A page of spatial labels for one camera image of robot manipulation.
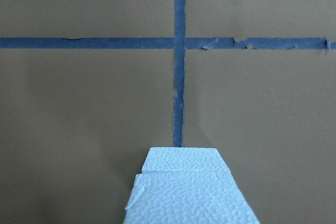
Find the light blue foam block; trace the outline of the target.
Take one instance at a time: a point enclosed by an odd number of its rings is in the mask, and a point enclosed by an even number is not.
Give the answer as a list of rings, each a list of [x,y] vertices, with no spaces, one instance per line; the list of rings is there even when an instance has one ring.
[[[124,223],[259,223],[215,148],[152,147]]]

